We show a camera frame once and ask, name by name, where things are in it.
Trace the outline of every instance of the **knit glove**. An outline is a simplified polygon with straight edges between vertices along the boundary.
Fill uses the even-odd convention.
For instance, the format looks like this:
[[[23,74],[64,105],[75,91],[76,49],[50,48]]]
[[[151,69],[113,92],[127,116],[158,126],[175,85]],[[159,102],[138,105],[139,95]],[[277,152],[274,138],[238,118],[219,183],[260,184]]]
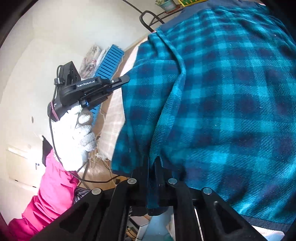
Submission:
[[[59,121],[52,122],[57,154],[66,171],[78,170],[87,161],[88,152],[96,149],[91,121],[91,113],[77,105]]]

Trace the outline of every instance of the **potted plant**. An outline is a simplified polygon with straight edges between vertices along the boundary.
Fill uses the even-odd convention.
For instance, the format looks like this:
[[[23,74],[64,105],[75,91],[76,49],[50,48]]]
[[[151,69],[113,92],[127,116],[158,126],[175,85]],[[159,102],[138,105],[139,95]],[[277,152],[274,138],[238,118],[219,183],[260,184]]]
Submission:
[[[177,8],[177,4],[174,0],[155,0],[155,4],[160,6],[166,12],[170,12]]]

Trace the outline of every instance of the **round metal disc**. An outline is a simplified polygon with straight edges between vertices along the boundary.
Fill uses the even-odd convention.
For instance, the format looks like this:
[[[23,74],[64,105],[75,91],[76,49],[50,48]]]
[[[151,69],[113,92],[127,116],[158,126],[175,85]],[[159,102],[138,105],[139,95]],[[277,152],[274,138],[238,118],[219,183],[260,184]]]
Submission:
[[[136,182],[137,182],[137,180],[134,178],[128,179],[128,184],[135,184]]]
[[[102,192],[102,190],[100,188],[94,188],[91,193],[93,195],[99,195]]]
[[[169,183],[169,184],[176,184],[176,183],[177,183],[177,179],[175,179],[175,178],[170,178],[170,179],[168,180],[168,183]]]
[[[204,194],[207,194],[207,195],[210,195],[212,193],[212,189],[210,189],[210,188],[204,188],[203,189],[203,193]]]

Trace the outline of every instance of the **pink jacket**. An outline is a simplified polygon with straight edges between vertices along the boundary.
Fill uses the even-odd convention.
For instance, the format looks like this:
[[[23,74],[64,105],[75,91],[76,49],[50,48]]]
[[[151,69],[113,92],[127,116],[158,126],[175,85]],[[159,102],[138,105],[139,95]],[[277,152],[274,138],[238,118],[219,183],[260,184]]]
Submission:
[[[71,207],[78,183],[78,179],[55,160],[51,151],[46,158],[38,195],[32,198],[21,219],[13,219],[8,224],[10,233],[17,241],[28,241]]]

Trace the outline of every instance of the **blue crate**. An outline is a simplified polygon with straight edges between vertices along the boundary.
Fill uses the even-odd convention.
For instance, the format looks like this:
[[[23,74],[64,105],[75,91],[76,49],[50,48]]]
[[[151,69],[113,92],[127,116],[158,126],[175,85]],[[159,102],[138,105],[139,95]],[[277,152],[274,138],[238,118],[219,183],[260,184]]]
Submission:
[[[116,45],[112,45],[108,50],[108,52],[106,53],[104,59],[102,60],[94,76],[95,77],[100,76],[101,78],[110,80],[115,74],[115,72],[117,71],[117,68],[123,56],[124,56],[124,51],[122,51]],[[100,107],[101,105],[98,105],[91,110],[94,116],[92,125],[94,125],[96,122],[98,113],[100,111]]]

